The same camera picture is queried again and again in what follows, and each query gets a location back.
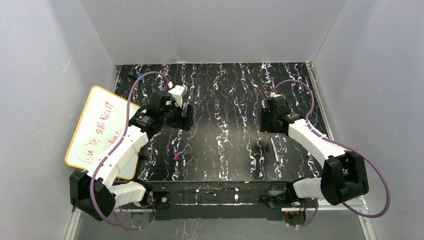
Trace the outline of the magenta pen cap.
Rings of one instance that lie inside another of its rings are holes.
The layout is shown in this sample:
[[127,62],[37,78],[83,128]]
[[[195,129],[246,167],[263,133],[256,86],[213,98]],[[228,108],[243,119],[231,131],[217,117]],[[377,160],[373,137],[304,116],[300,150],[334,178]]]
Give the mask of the magenta pen cap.
[[173,158],[174,161],[177,161],[181,155],[181,152],[177,152]]

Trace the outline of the white green pen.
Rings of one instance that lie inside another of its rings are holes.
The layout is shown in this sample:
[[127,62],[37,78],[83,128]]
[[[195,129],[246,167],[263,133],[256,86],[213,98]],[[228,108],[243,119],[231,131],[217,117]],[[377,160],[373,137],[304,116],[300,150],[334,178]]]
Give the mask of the white green pen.
[[270,137],[270,143],[271,143],[272,152],[273,152],[273,155],[274,155],[275,161],[276,161],[277,163],[279,163],[278,152],[277,152],[277,150],[276,150],[275,142],[274,142],[274,139],[273,139],[272,137]]

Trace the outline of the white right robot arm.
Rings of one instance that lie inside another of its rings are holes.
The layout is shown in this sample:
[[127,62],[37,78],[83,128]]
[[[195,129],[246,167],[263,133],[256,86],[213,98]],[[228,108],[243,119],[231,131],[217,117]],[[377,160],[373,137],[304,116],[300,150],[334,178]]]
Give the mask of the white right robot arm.
[[313,126],[289,108],[280,94],[271,94],[260,111],[260,132],[285,134],[305,148],[321,165],[320,177],[299,178],[286,185],[282,199],[288,203],[302,199],[326,200],[333,206],[369,192],[365,159],[359,154],[325,140]]

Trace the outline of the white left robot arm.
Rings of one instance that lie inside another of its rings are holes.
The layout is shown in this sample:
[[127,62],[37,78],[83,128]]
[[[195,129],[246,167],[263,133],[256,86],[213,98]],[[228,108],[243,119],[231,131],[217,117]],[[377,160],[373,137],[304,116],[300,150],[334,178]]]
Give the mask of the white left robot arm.
[[155,91],[150,102],[131,113],[126,104],[124,129],[117,139],[84,170],[69,177],[70,203],[98,221],[106,221],[116,209],[133,202],[143,202],[152,191],[144,182],[130,181],[115,185],[133,156],[157,135],[163,126],[189,131],[193,126],[193,106],[183,102],[187,89],[176,85],[168,91]]

